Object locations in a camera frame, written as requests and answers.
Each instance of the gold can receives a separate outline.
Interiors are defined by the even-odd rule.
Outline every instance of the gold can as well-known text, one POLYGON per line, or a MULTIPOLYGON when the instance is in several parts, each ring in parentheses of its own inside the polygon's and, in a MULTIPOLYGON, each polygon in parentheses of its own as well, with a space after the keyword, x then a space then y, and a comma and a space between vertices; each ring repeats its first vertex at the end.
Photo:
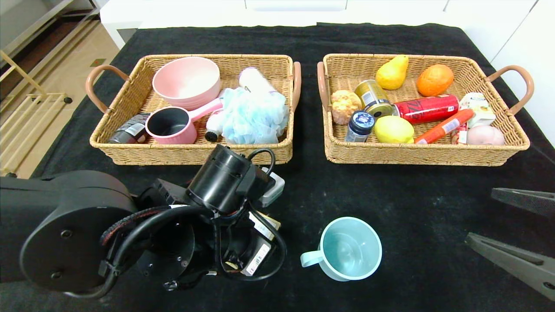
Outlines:
POLYGON ((364 111, 374 118, 390 116, 395 111, 384 90, 375 80, 368 79, 359 83, 355 94, 362 101, 364 111))

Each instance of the lemon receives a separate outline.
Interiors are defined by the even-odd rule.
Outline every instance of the lemon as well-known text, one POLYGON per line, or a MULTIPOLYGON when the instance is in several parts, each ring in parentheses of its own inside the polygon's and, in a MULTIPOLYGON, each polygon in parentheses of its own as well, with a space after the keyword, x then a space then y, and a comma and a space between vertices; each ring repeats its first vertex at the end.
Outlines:
POLYGON ((376 82, 384 89, 399 89, 407 76, 407 67, 408 56, 396 56, 378 69, 376 72, 376 82))
POLYGON ((384 116, 376 120, 374 133, 381 143, 414 143, 412 124, 398 116, 384 116))

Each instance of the orange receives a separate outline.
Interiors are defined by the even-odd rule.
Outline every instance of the orange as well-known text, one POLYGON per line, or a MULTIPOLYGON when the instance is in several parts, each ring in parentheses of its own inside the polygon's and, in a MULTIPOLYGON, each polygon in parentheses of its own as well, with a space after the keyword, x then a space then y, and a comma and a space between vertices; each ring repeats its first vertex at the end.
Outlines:
POLYGON ((443 64, 436 64, 420 74, 416 87, 425 97, 434 97, 444 93, 451 83, 453 83, 453 71, 443 64))

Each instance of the wicker basket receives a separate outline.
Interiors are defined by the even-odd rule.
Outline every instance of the wicker basket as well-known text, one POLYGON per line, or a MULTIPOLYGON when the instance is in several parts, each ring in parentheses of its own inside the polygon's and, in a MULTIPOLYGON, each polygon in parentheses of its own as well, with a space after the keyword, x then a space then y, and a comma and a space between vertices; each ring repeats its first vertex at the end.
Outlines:
MULTIPOLYGON (((362 81, 375 76, 376 71, 395 55, 390 54, 328 54, 318 63, 318 85, 324 115, 324 147, 326 157, 334 163, 361 164, 428 164, 499 166, 520 150, 530 146, 528 137, 514 118, 533 93, 532 78, 519 66, 508 66, 486 77, 478 64, 465 57, 408 56, 407 77, 400 89, 386 90, 392 103, 422 97, 416 81, 427 67, 445 64, 455 74, 455 81, 446 93, 461 99, 466 93, 481 92, 492 106, 497 118, 493 126, 505 137, 506 145, 453 145, 448 134, 436 144, 379 143, 372 133, 365 143, 344 142, 346 125, 332 122, 330 94, 339 89, 354 90, 362 81), (527 83, 526 95, 511 109, 497 93, 491 81, 508 70, 518 71, 527 83)), ((415 137, 436 126, 439 122, 417 124, 415 137)))
MULTIPOLYGON (((168 106, 153 89, 152 78, 163 65, 183 57, 200 56, 214 61, 220 68, 222 88, 238 86, 239 73, 246 67, 254 66, 265 76, 274 88, 283 94, 289 106, 289 123, 276 144, 226 144, 220 138, 217 143, 226 144, 233 151, 250 154, 258 148, 270 148, 276 156, 276 164, 284 164, 293 156, 293 117, 301 88, 300 64, 293 63, 284 55, 249 55, 249 54, 168 54, 146 56, 139 60, 130 76, 116 67, 103 65, 96 67, 87 78, 85 87, 89 98, 104 112, 93 134, 90 144, 101 149, 118 165, 201 165, 204 164, 216 143, 204 138, 208 115, 197 120, 194 125, 198 138, 194 144, 157 144, 150 138, 145 144, 109 144, 108 139, 125 121, 141 113, 151 113, 158 108, 168 106), (107 108, 94 94, 93 82, 103 70, 116 72, 125 81, 112 104, 107 108)), ((267 153, 258 154, 253 161, 269 164, 267 153)))

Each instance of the red soda can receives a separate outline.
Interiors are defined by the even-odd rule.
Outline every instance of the red soda can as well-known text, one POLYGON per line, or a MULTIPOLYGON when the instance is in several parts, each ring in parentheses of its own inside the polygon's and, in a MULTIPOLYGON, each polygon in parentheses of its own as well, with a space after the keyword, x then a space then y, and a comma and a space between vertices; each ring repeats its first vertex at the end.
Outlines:
POLYGON ((411 124, 436 122, 458 112, 458 99, 452 94, 442 94, 393 104, 398 116, 411 124))

